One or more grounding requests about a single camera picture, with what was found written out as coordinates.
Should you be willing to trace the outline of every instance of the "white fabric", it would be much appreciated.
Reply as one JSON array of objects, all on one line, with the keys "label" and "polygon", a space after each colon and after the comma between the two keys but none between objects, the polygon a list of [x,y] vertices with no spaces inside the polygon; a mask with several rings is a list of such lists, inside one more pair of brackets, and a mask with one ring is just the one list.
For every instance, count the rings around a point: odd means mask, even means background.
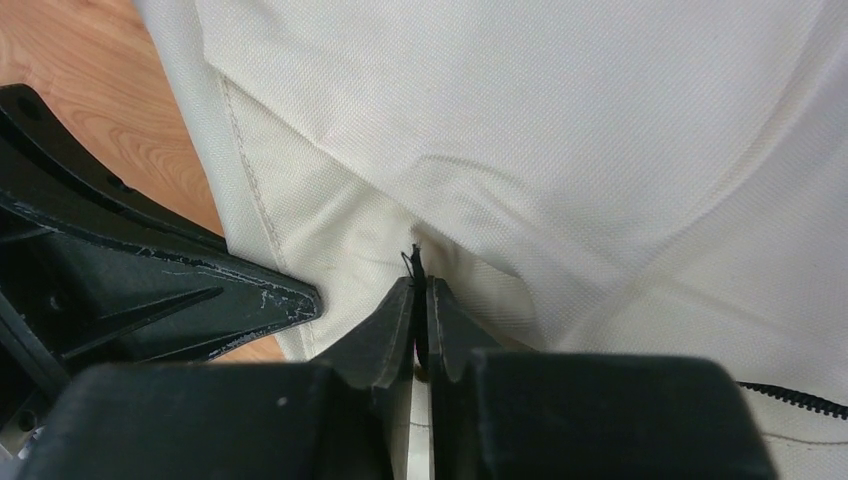
[{"label": "white fabric", "polygon": [[[535,347],[848,403],[848,3],[138,5],[231,250],[321,289],[289,358],[418,241]],[[848,422],[747,398],[784,478],[848,477]]]}]

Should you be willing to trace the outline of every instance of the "stitching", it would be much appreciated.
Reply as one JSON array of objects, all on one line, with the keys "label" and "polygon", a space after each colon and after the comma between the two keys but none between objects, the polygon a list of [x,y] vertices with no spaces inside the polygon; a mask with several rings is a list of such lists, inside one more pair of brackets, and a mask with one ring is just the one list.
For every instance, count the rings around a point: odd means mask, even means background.
[{"label": "stitching", "polygon": [[[233,104],[232,98],[230,96],[230,87],[229,83],[224,80],[221,75],[216,76],[218,89],[221,91],[224,101],[227,107],[227,117],[230,120],[230,126],[233,130],[233,135],[235,136],[236,146],[238,147],[239,160],[241,161],[242,168],[245,171],[245,176],[247,177],[247,184],[250,188],[251,193],[253,194],[253,199],[256,201],[256,208],[259,211],[259,218],[262,220],[262,226],[265,228],[265,235],[271,241],[273,248],[271,249],[271,255],[274,256],[274,262],[277,264],[277,269],[280,271],[286,271],[286,262],[285,259],[282,258],[280,252],[282,252],[282,245],[280,244],[279,237],[277,236],[276,229],[274,227],[273,222],[269,221],[268,209],[265,206],[265,202],[262,199],[262,195],[259,193],[259,188],[257,187],[256,173],[253,171],[253,168],[250,166],[250,163],[247,161],[247,155],[244,153],[244,138],[242,137],[241,129],[238,126],[238,122],[236,121],[235,114],[233,113]],[[315,334],[312,331],[312,322],[307,322],[305,325],[306,330],[309,332],[309,339],[311,342],[306,342],[306,339],[303,336],[303,329],[298,329],[298,334],[300,335],[300,340],[303,343],[304,347],[306,347],[307,355],[309,358],[315,356]]]},{"label": "stitching", "polygon": [[808,452],[844,452],[846,450],[846,447],[848,447],[848,442],[808,442],[804,440],[798,440],[797,438],[784,437],[783,435],[777,435],[774,433],[763,434],[763,437],[766,437],[768,443],[782,445],[784,447],[790,448],[802,448]]}]

